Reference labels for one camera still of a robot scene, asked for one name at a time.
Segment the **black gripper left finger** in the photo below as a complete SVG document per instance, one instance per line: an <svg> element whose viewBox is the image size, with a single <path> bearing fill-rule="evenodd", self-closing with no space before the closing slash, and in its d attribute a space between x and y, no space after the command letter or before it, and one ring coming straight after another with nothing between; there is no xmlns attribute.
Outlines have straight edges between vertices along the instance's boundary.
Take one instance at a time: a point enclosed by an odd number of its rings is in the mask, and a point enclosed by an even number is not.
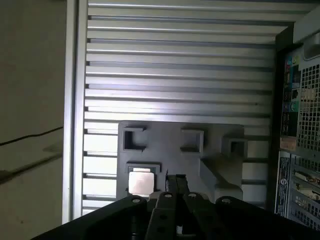
<svg viewBox="0 0 320 240"><path fill-rule="evenodd" d="M37 240L173 240L177 182L165 176L165 192L130 195L36 236Z"/></svg>

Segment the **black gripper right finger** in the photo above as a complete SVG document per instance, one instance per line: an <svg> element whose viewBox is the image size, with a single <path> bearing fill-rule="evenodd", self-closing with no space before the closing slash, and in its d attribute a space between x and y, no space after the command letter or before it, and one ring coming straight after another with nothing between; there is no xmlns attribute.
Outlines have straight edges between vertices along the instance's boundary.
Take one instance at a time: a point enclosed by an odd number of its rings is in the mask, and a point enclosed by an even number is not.
<svg viewBox="0 0 320 240"><path fill-rule="evenodd" d="M199 240L318 240L319 231L303 226L231 196L212 203L189 190L186 175L178 174L177 187L189 212L188 228Z"/></svg>

